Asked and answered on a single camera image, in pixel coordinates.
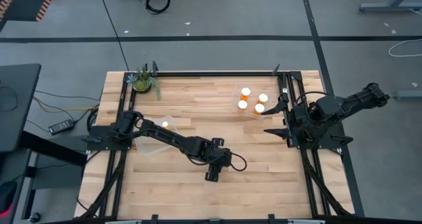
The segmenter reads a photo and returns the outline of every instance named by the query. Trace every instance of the wood grain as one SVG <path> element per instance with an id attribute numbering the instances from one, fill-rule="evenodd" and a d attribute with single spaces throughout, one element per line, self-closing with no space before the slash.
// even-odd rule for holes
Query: wood grain
<path id="1" fill-rule="evenodd" d="M 97 118 L 99 125 L 115 121 L 123 73 L 107 74 Z M 302 71 L 302 75 L 306 91 L 323 90 L 318 71 Z M 267 90 L 274 99 L 266 106 L 274 106 L 279 94 L 275 78 L 158 80 L 162 100 L 158 101 L 154 92 L 137 95 L 135 110 L 150 118 L 175 117 L 177 129 L 184 136 L 224 138 L 225 147 L 241 154 L 248 161 L 248 168 L 244 172 L 224 168 L 219 182 L 206 182 L 207 167 L 191 164 L 179 150 L 170 148 L 155 155 L 143 155 L 136 151 L 134 143 L 125 166 L 119 219 L 150 219 L 152 214 L 158 214 L 160 219 L 266 219 L 269 213 L 277 218 L 311 217 L 299 151 L 287 148 L 281 138 L 263 132 L 283 126 L 282 115 L 257 120 L 233 110 L 236 84 Z M 320 96 L 309 95 L 308 100 L 315 101 Z M 84 205 L 91 204 L 102 189 L 108 156 L 109 152 L 102 151 L 85 168 L 79 194 Z M 327 187 L 345 209 L 353 212 L 340 157 L 325 150 L 320 151 L 320 160 Z M 243 165 L 236 157 L 233 162 L 237 167 Z M 319 192 L 315 190 L 322 212 Z M 83 212 L 80 206 L 76 207 L 76 216 Z"/>

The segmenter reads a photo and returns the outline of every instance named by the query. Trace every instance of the yellow wire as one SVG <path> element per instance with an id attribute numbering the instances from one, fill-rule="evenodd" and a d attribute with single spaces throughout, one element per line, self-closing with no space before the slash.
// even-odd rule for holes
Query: yellow wire
<path id="1" fill-rule="evenodd" d="M 85 110 L 97 108 L 97 107 L 82 107 L 82 108 L 74 108 L 74 109 L 64 109 L 62 111 L 49 111 L 42 105 L 41 101 L 38 98 L 33 97 L 33 100 L 36 101 L 38 105 L 41 107 L 41 109 L 43 109 L 47 113 L 64 113 L 65 111 L 85 111 Z"/>

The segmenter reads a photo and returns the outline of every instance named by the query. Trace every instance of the small succulent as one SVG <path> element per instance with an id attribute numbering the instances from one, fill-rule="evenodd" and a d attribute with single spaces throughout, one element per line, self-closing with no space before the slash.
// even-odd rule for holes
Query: small succulent
<path id="1" fill-rule="evenodd" d="M 157 99 L 161 99 L 160 83 L 152 77 L 150 71 L 146 70 L 146 64 L 142 71 L 138 68 L 136 73 L 128 75 L 127 83 L 132 84 L 133 88 L 139 92 L 147 90 L 150 86 L 155 87 Z"/>

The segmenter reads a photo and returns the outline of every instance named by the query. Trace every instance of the transparent bin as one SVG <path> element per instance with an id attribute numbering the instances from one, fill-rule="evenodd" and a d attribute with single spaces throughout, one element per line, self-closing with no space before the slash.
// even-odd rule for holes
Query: transparent bin
<path id="1" fill-rule="evenodd" d="M 162 126 L 163 122 L 165 121 L 169 123 L 168 127 L 170 131 L 177 132 L 176 121 L 172 116 L 165 116 L 162 118 L 155 118 L 155 119 L 150 119 L 150 120 L 158 126 Z M 158 154 L 160 152 L 166 151 L 167 149 L 171 148 L 170 145 L 167 145 L 153 138 L 148 138 L 144 136 L 135 138 L 135 143 L 136 143 L 136 150 L 138 151 L 138 153 L 145 154 L 145 155 Z"/>
<path id="2" fill-rule="evenodd" d="M 246 109 L 239 109 L 239 107 L 237 106 L 237 104 L 240 101 L 240 96 L 241 96 L 241 90 L 242 88 L 249 88 L 251 89 L 251 94 L 248 97 L 247 103 L 248 103 L 248 107 Z M 266 90 L 266 89 L 262 89 L 262 88 L 257 88 L 256 86 L 254 87 L 253 84 L 252 85 L 248 85 L 246 83 L 237 83 L 233 89 L 233 94 L 232 94 L 232 99 L 231 99 L 231 104 L 233 107 L 233 111 L 236 111 L 238 114 L 240 115 L 244 115 L 244 116 L 248 116 L 250 118 L 254 118 L 254 119 L 263 119 L 265 118 L 267 115 L 255 115 L 253 113 L 253 111 L 255 110 L 255 105 L 258 103 L 258 97 L 261 94 L 266 94 L 268 96 L 268 101 L 264 104 L 265 106 L 265 110 L 267 111 L 269 109 L 271 109 L 271 104 L 272 104 L 272 92 L 270 90 Z"/>

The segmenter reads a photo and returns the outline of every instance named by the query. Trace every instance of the power adapter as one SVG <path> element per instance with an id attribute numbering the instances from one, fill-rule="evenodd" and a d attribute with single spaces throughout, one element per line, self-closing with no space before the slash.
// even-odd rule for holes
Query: power adapter
<path id="1" fill-rule="evenodd" d="M 51 135 L 56 135 L 64 131 L 71 130 L 74 127 L 75 127 L 75 123 L 73 122 L 73 120 L 68 119 L 66 121 L 49 126 L 48 130 L 50 131 Z"/>

